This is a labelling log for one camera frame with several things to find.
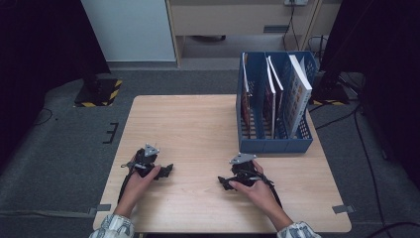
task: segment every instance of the sleeve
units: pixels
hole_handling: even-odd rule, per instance
[[[304,221],[293,223],[279,232],[277,238],[321,238],[312,228]]]
[[[89,238],[132,238],[134,225],[129,218],[120,215],[107,215],[101,227],[90,234]]]

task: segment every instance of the hand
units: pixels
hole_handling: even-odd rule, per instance
[[[257,171],[263,174],[263,167],[253,161]],[[243,193],[256,207],[268,216],[277,231],[287,227],[293,221],[287,216],[284,210],[278,205],[268,185],[262,180],[257,180],[252,186],[245,186],[240,182],[229,181],[229,185]]]
[[[155,166],[144,178],[140,177],[139,173],[134,172],[127,182],[123,196],[115,208],[114,214],[130,218],[131,212],[136,206],[137,201],[145,194],[159,171],[160,166]]]

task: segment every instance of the wrist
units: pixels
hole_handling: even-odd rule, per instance
[[[264,210],[264,214],[269,218],[277,231],[293,224],[293,221],[288,217],[284,210],[280,207],[274,207],[269,210]]]
[[[135,202],[128,200],[127,198],[125,199],[123,195],[117,207],[115,207],[114,214],[122,215],[127,218],[130,218],[131,213],[135,206],[136,206]]]

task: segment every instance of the white cabinet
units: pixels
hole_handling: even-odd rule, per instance
[[[81,0],[106,61],[175,61],[165,0]]]

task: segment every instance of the dark curtain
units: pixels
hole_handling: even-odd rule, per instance
[[[0,0],[0,169],[33,125],[50,89],[107,72],[80,1]]]
[[[343,0],[321,63],[332,76],[321,84],[365,75],[360,99],[385,157],[420,188],[419,9],[417,0]]]

